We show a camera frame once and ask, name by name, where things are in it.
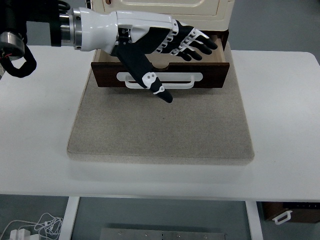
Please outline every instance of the cream cabinet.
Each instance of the cream cabinet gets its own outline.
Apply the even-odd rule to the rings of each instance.
[[[175,19],[206,31],[228,29],[235,0],[91,0],[99,13],[142,11],[172,15]]]

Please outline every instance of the power adapter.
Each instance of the power adapter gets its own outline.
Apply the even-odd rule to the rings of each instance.
[[[26,229],[17,229],[12,230],[10,232],[10,239],[9,240],[41,240],[41,236],[39,234],[30,235],[30,231]]]

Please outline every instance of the white table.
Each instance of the white table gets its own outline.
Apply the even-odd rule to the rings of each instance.
[[[0,81],[0,194],[320,200],[320,67],[303,52],[232,51],[255,151],[246,166],[72,161],[93,52],[32,46],[37,70]]]

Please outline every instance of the brown box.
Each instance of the brown box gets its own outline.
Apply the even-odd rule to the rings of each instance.
[[[320,222],[320,203],[308,202],[263,202],[264,219],[272,221],[273,218],[291,210],[293,223],[318,223]]]

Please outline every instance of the white handle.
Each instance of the white handle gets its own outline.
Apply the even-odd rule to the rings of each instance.
[[[163,82],[162,85],[166,89],[191,89],[195,85],[195,82],[199,82],[203,78],[201,72],[157,72],[156,75]],[[128,72],[118,72],[116,78],[124,82],[129,89],[143,89]]]
[[[276,216],[275,218],[273,218],[272,221],[274,221],[274,223],[276,225],[283,224],[283,223],[285,223],[285,222],[287,222],[287,221],[289,221],[291,219],[291,213],[292,213],[291,210],[285,211],[284,213],[280,214],[279,216]]]

